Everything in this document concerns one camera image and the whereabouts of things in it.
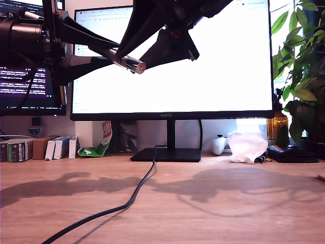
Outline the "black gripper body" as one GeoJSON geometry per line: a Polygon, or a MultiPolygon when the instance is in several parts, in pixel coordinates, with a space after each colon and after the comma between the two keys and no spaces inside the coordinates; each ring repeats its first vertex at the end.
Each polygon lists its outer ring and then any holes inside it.
{"type": "Polygon", "coordinates": [[[202,18],[212,18],[220,13],[231,0],[172,1],[172,16],[168,28],[193,28],[202,18]]]}
{"type": "Polygon", "coordinates": [[[22,78],[7,78],[18,85],[8,91],[28,97],[33,79],[40,68],[51,70],[60,58],[58,52],[66,50],[55,36],[54,18],[61,13],[57,1],[6,2],[6,67],[29,71],[22,78]]]}

